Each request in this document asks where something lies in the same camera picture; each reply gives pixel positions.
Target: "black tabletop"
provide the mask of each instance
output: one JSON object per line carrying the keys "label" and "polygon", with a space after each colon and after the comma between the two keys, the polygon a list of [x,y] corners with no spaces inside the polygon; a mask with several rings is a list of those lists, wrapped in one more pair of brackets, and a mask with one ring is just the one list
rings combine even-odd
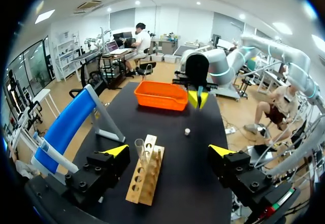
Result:
{"label": "black tabletop", "polygon": [[82,60],[82,59],[85,59],[85,58],[89,58],[91,55],[94,55],[94,57],[95,57],[95,56],[99,55],[99,52],[95,51],[95,50],[92,50],[92,51],[89,51],[89,52],[84,53],[82,55],[79,55],[77,58],[74,58],[71,61],[76,61],[76,60]]}
{"label": "black tabletop", "polygon": [[[210,95],[201,111],[190,104],[182,112],[142,107],[134,95],[137,86],[128,83],[107,109],[126,137],[131,163],[103,202],[87,212],[110,224],[230,223],[231,191],[222,188],[207,163],[209,144],[228,147],[216,99]],[[191,130],[188,137],[186,128]],[[138,160],[134,140],[147,134],[157,136],[156,144],[165,147],[152,206],[125,200]],[[90,152],[117,146],[91,129],[74,163],[81,167]]]}

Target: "small white cap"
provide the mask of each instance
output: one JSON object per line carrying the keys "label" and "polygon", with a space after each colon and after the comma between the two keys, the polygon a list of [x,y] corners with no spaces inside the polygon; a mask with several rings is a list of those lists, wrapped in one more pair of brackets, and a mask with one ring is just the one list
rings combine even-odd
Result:
{"label": "small white cap", "polygon": [[185,135],[189,135],[190,132],[191,132],[190,129],[185,129]]}

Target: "storage bin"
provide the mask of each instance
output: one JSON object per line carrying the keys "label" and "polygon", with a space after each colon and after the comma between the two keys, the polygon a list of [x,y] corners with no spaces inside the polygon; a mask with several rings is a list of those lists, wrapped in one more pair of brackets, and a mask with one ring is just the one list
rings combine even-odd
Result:
{"label": "storage bin", "polygon": [[181,56],[178,56],[178,55],[176,56],[176,63],[177,64],[181,63],[181,58],[182,58]]}
{"label": "storage bin", "polygon": [[150,61],[150,60],[151,60],[150,55],[147,55],[147,57],[141,59],[141,61]]}
{"label": "storage bin", "polygon": [[162,53],[158,53],[158,55],[156,55],[156,53],[151,55],[151,60],[152,61],[163,61],[163,56],[164,54]]}
{"label": "storage bin", "polygon": [[183,111],[187,105],[187,92],[175,84],[142,81],[134,94],[141,106]]}
{"label": "storage bin", "polygon": [[164,61],[167,63],[175,63],[176,56],[175,55],[164,55]]}

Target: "shorts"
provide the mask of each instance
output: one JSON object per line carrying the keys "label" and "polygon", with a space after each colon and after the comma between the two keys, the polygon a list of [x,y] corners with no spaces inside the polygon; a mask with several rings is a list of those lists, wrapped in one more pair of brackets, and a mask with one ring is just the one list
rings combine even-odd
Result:
{"label": "shorts", "polygon": [[145,58],[147,56],[147,54],[143,53],[143,54],[138,54],[136,52],[132,52],[130,54],[126,54],[124,56],[125,60],[136,60],[136,59],[142,59]]}
{"label": "shorts", "polygon": [[277,124],[278,129],[281,130],[280,124],[282,120],[286,118],[281,112],[279,112],[278,108],[275,105],[270,104],[270,113],[265,113],[266,117],[268,117],[274,124]]}

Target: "ceiling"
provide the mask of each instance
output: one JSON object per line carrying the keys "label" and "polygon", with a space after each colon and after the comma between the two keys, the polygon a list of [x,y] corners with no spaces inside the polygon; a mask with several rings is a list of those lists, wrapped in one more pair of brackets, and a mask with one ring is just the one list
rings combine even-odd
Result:
{"label": "ceiling", "polygon": [[[77,6],[89,0],[43,0],[44,5],[40,13],[55,9],[53,15],[38,24],[34,24],[37,18],[35,7],[31,8],[28,18],[24,22],[24,28],[18,36],[16,49],[22,48],[24,44],[31,40],[31,37],[46,36],[46,32],[52,22],[60,21],[72,16]],[[265,34],[274,37],[278,35],[283,40],[298,49],[306,52],[313,62],[319,62],[318,54],[320,50],[314,45],[311,34],[320,36],[320,31],[316,27],[302,8],[302,0],[140,0],[139,6],[135,5],[135,0],[101,0],[103,7],[85,16],[107,15],[107,8],[112,8],[112,12],[145,6],[177,5],[187,8],[198,8],[219,12],[239,19],[239,15],[246,15],[245,22],[258,28]],[[273,22],[286,23],[293,32],[293,35],[280,34],[273,26]]]}

